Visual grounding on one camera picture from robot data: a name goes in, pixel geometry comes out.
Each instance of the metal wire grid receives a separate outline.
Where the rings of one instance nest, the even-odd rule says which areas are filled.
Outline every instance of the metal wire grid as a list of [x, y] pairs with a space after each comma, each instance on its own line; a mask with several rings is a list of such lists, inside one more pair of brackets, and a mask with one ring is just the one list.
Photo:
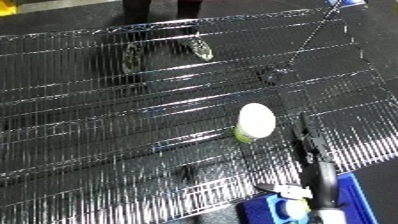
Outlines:
[[[307, 110], [341, 172], [395, 157], [396, 100], [339, 19], [288, 61], [322, 10], [0, 37], [1, 223], [151, 223], [297, 182], [290, 128]], [[183, 49], [195, 26], [215, 60]], [[131, 39], [145, 32], [146, 39]], [[128, 43], [144, 66], [123, 74]], [[243, 145], [239, 109], [270, 107], [277, 129]]]

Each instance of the leg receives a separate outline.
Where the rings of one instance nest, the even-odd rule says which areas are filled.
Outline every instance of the leg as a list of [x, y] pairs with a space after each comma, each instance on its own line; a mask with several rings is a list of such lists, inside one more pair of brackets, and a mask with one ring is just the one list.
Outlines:
[[[203, 0], [178, 0], [178, 19], [198, 18], [200, 6]], [[194, 27], [182, 30], [184, 34], [194, 34], [198, 32]]]
[[123, 0], [126, 24], [146, 23], [151, 0]]
[[[123, 0], [124, 19], [127, 25], [146, 23], [148, 21], [151, 0]], [[146, 39], [145, 31], [127, 33], [128, 41], [139, 41]], [[127, 44], [123, 51], [122, 69], [125, 74], [136, 73], [141, 70], [143, 46], [136, 43]]]

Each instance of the person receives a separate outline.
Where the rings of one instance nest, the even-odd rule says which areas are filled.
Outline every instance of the person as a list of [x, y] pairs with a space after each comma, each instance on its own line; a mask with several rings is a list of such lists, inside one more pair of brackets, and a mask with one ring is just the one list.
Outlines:
[[[178, 19], [196, 19], [203, 0], [178, 0]], [[148, 22], [151, 0], [123, 0], [123, 9], [126, 24], [140, 24]], [[193, 27], [181, 30], [184, 35], [194, 35], [192, 38], [182, 39], [179, 43], [192, 51], [204, 61], [210, 61], [213, 53], [210, 46], [199, 36], [198, 30]], [[124, 73], [134, 73], [141, 69], [143, 48], [130, 43], [123, 52]]]

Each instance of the black pants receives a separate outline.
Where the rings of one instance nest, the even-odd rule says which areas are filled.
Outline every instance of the black pants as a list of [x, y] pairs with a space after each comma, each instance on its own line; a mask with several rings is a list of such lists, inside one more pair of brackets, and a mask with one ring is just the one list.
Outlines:
[[[203, 0], [178, 0], [178, 19], [196, 19]], [[151, 0], [123, 0], [126, 24], [148, 22]], [[185, 34], [196, 33], [194, 28], [182, 30]]]

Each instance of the sneaker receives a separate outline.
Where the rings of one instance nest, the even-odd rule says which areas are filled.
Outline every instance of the sneaker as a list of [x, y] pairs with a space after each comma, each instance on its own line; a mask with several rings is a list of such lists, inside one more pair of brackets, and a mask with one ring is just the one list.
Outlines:
[[136, 73], [141, 70], [143, 49], [140, 45], [129, 43], [123, 52], [123, 72]]
[[199, 33], [195, 37], [180, 40], [180, 44], [189, 48], [192, 53], [204, 61], [213, 59], [213, 52], [210, 46], [199, 37]]

